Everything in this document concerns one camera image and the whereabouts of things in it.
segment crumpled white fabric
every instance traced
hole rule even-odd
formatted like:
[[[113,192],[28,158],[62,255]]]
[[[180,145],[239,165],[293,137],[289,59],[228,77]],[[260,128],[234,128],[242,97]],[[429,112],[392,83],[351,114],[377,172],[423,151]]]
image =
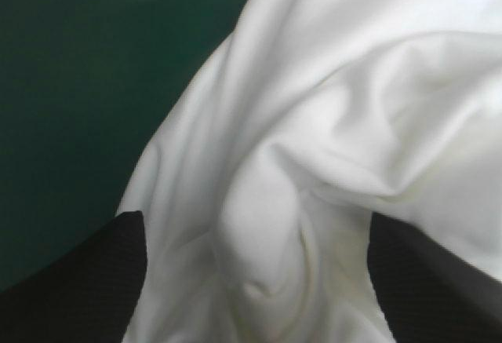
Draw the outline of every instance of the crumpled white fabric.
[[[118,212],[148,270],[124,343],[392,342],[371,211],[502,282],[502,0],[249,0]]]

